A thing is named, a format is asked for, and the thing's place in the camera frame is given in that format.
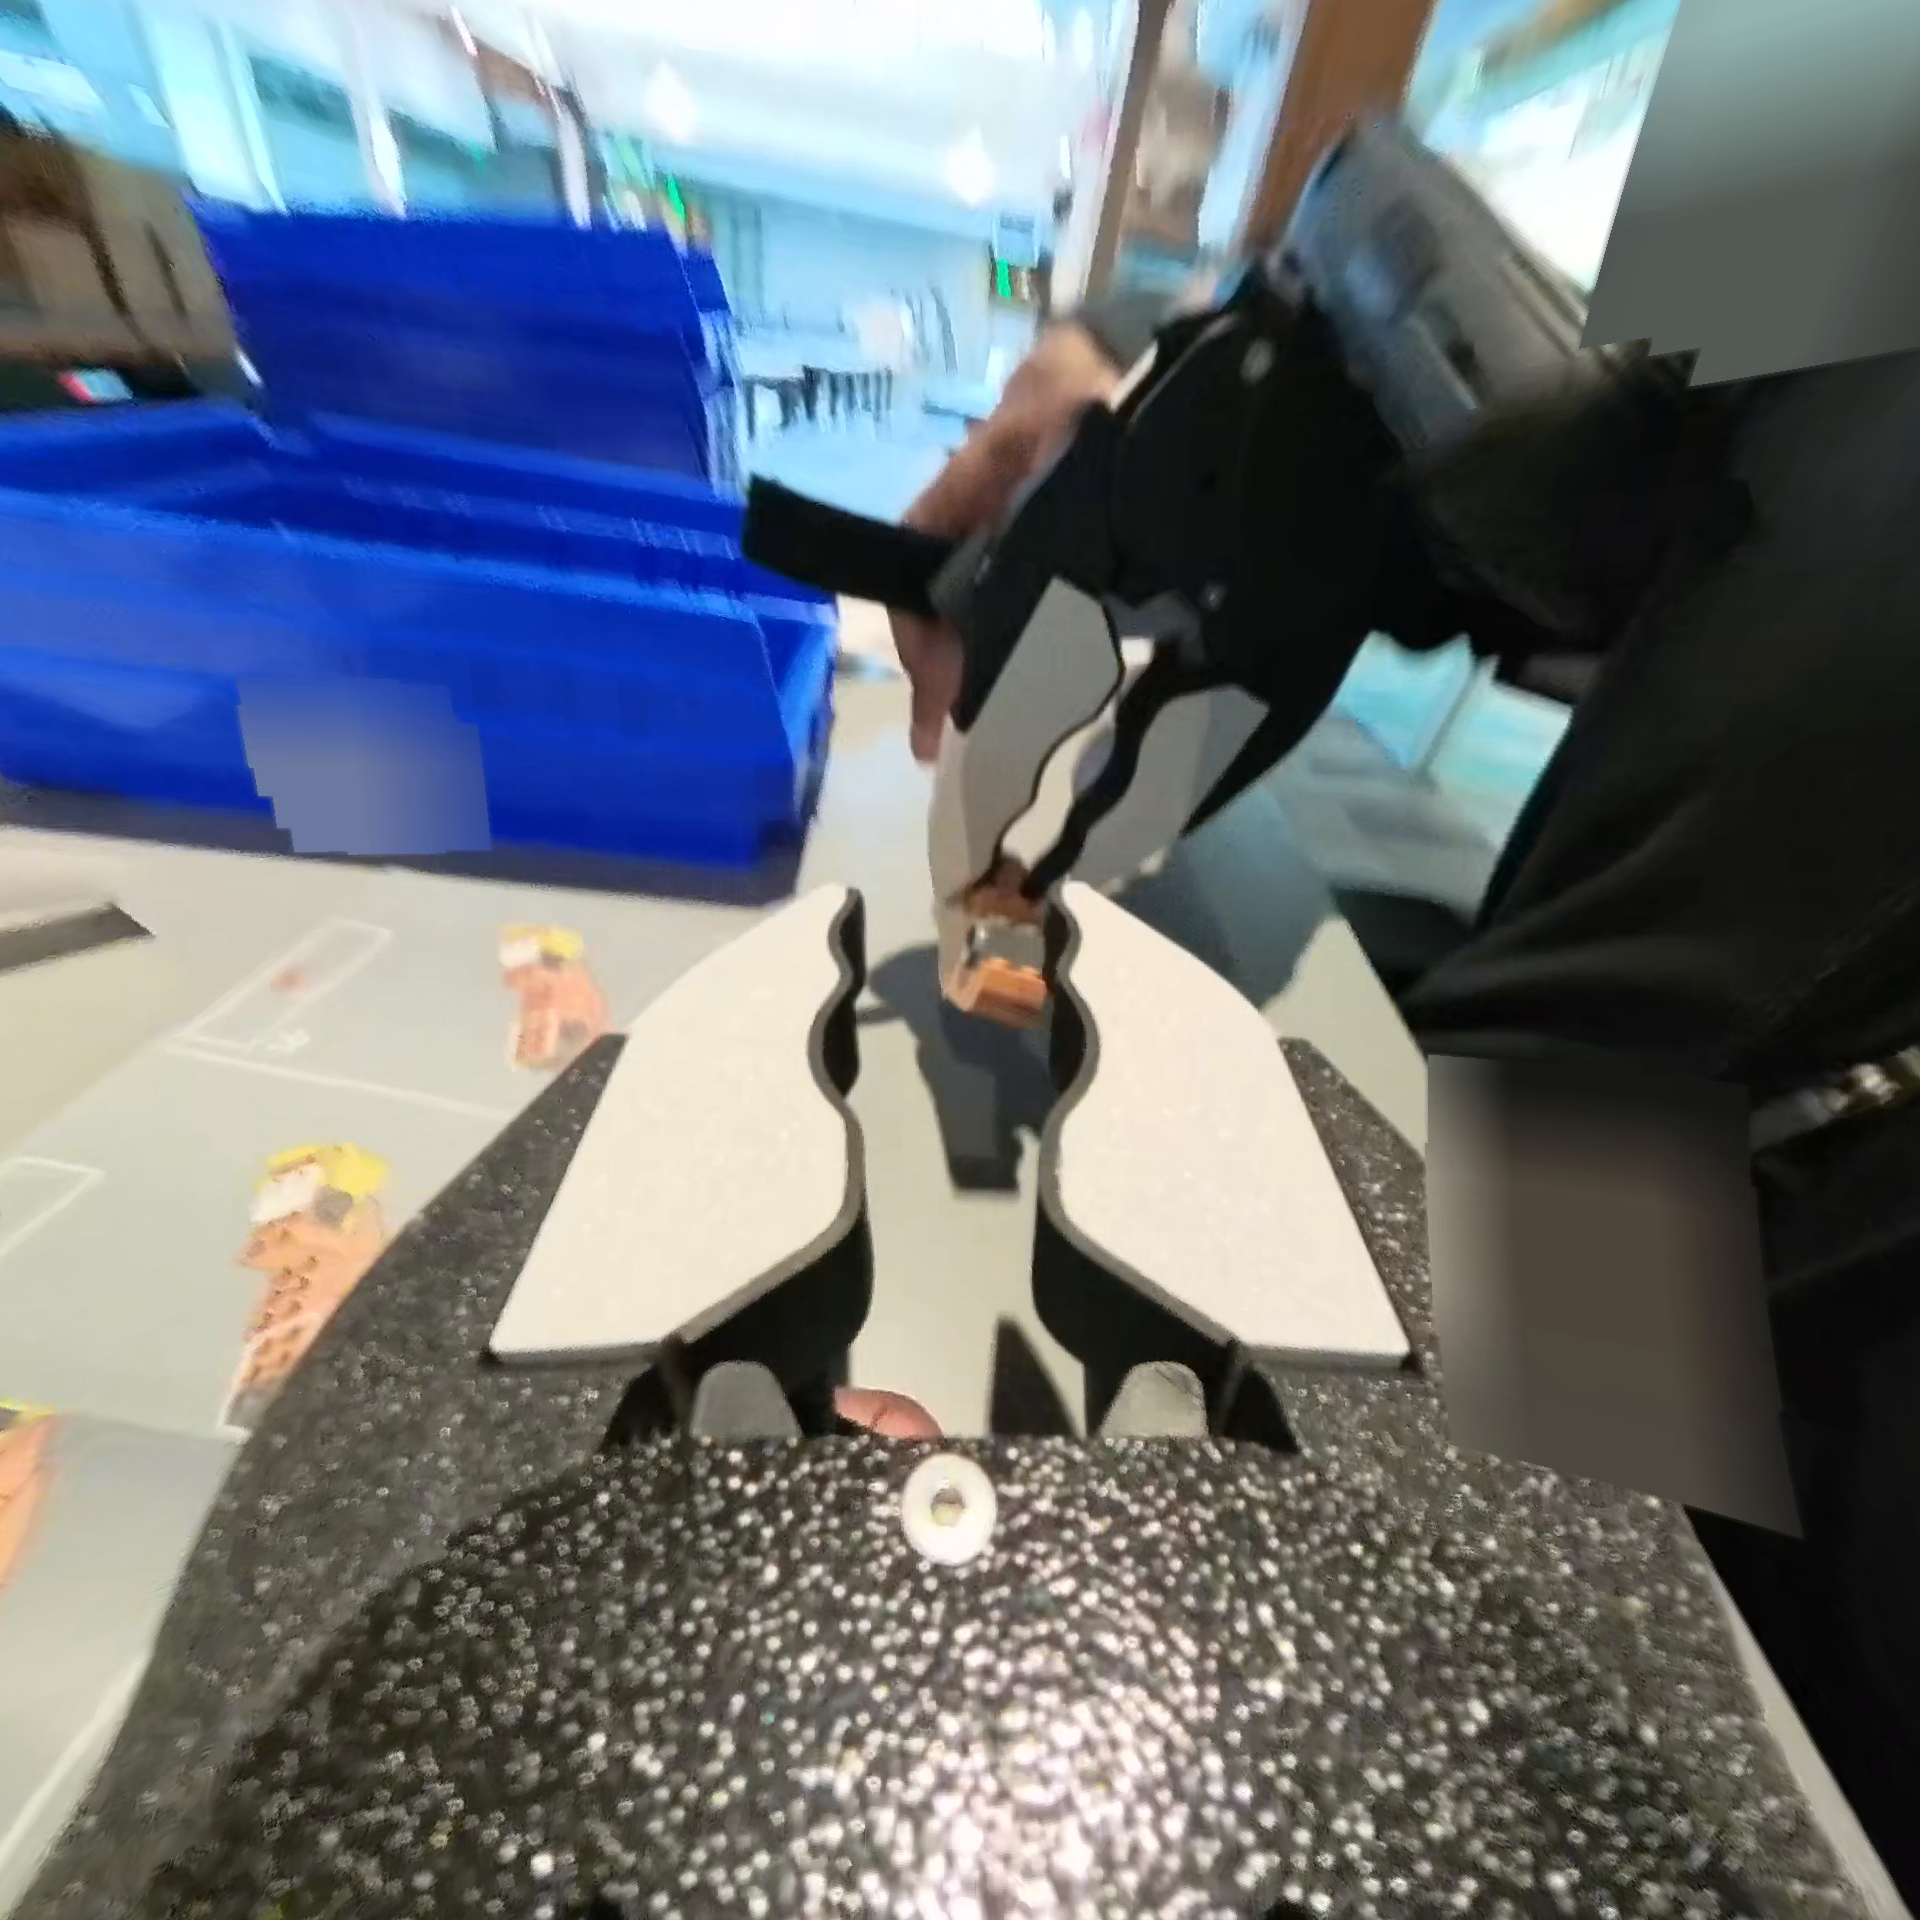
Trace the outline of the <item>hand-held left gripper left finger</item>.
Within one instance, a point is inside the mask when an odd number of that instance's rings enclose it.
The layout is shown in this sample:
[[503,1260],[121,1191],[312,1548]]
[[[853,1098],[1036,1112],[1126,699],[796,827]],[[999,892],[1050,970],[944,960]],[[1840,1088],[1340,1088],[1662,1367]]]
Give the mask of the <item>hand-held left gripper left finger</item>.
[[865,905],[818,885],[625,1026],[487,1340],[708,1436],[826,1439],[872,1308],[853,1112]]

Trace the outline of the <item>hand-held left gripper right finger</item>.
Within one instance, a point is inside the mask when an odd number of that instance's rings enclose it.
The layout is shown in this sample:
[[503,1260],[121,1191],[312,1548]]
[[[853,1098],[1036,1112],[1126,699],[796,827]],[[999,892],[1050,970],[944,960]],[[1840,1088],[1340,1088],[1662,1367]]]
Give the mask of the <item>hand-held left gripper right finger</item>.
[[1093,1433],[1182,1370],[1180,1436],[1252,1436],[1272,1361],[1398,1377],[1412,1340],[1280,1035],[1234,985],[1094,888],[1045,919],[1047,1068],[1031,1295],[1084,1372]]

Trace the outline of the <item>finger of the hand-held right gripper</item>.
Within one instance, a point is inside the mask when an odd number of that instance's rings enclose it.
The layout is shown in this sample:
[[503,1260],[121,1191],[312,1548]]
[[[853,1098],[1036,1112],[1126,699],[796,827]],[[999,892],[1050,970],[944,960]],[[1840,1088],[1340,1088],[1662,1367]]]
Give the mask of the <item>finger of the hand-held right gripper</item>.
[[1129,668],[1072,762],[1065,815],[1031,866],[1031,889],[1113,889],[1152,869],[1193,825],[1269,720],[1257,696],[1189,660]]
[[927,804],[927,879],[942,964],[969,956],[976,893],[1038,869],[1065,827],[1072,743],[1086,743],[1121,677],[1104,605],[1050,583],[976,717],[944,723]]

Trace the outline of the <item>orange toy brick model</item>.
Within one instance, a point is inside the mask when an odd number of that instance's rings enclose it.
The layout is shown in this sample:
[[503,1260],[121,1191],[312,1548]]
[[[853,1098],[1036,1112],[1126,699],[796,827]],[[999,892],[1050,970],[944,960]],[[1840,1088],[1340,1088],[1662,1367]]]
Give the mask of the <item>orange toy brick model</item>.
[[942,987],[959,1013],[1012,1028],[1033,1028],[1048,1009],[1047,904],[1029,892],[1014,855],[951,901]]

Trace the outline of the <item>large blue plastic bin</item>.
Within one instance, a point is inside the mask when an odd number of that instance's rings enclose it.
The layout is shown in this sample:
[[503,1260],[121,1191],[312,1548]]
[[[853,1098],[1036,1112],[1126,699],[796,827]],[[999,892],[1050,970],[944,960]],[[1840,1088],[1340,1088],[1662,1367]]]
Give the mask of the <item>large blue plastic bin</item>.
[[825,780],[836,611],[670,475],[216,401],[6,417],[5,778],[266,819],[252,697],[463,729],[492,843],[749,869]]

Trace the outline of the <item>person's right forearm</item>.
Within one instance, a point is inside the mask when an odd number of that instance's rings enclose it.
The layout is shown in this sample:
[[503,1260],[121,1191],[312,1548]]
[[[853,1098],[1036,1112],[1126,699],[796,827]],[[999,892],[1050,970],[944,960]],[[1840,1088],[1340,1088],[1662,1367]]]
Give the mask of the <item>person's right forearm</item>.
[[1408,443],[1408,505],[1477,658],[1582,696],[1662,589],[1749,531],[1735,459],[1757,394],[1696,379],[1694,352],[1628,343]]

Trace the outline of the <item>grey desk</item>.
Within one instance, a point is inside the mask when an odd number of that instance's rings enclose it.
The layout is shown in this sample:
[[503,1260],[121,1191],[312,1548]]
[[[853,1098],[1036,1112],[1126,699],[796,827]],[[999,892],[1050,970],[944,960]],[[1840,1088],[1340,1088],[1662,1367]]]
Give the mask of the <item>grey desk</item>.
[[[1033,1303],[1045,1055],[1001,1091],[935,1016],[893,681],[836,690],[792,880],[559,888],[583,857],[221,855],[236,983],[375,885],[658,924],[656,999],[818,885],[865,905],[853,1112],[872,1297],[841,1387],[938,1440],[708,1436],[489,1332],[632,1018],[399,1231],[276,1397],[150,1647],[5,1708],[13,1916],[1905,1916],[1702,1557],[1647,1495],[1450,1449],[1423,1169],[1281,1041],[1412,1340],[1398,1377],[1183,1372],[1093,1433]],[[1266,1019],[1311,879],[1263,795],[1145,917]]]

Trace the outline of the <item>person's right hand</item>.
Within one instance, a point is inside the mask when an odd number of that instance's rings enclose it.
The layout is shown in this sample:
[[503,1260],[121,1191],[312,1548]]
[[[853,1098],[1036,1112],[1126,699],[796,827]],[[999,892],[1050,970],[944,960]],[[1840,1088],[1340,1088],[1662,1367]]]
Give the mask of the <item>person's right hand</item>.
[[[997,521],[1024,483],[1072,434],[1089,405],[1113,403],[1119,367],[1077,320],[1050,325],[976,424],[902,513],[900,525],[944,541],[970,540]],[[890,613],[906,679],[906,743],[920,765],[936,762],[945,717],[964,677],[964,648],[942,615]]]

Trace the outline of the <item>grey instruction booklet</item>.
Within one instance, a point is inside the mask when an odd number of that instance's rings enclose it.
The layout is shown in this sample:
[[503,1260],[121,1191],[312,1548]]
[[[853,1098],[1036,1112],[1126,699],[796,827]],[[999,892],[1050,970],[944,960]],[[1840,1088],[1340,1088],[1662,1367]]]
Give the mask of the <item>grey instruction booklet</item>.
[[232,1455],[399,1231],[652,999],[661,927],[375,885],[5,1155],[5,1708],[153,1643]]

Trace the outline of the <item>person's black jacket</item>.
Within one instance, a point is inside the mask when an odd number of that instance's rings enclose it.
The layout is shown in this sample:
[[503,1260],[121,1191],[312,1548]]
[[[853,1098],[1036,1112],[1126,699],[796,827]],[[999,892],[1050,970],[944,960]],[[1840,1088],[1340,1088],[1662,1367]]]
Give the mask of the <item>person's black jacket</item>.
[[[1431,1060],[1614,1066],[1752,1112],[1918,1033],[1914,351],[1759,379],[1752,520],[1602,660],[1468,943]],[[1914,1103],[1756,1159],[1802,1543],[1696,1519],[1914,1906]]]

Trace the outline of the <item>stack of blue plastic bins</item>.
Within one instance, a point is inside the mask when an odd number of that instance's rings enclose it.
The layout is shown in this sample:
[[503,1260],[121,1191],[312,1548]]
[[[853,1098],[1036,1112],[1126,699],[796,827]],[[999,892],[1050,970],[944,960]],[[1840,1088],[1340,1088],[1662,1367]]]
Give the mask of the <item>stack of blue plastic bins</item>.
[[265,403],[729,488],[711,258],[658,228],[186,203]]

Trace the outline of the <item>person's belt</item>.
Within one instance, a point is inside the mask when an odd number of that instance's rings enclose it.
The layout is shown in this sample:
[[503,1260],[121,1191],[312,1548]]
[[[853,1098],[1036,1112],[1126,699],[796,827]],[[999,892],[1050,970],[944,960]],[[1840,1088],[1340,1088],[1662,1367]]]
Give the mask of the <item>person's belt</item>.
[[1830,1129],[1894,1113],[1918,1100],[1918,1044],[1850,1064],[1759,1105],[1749,1123],[1756,1159],[1777,1155]]

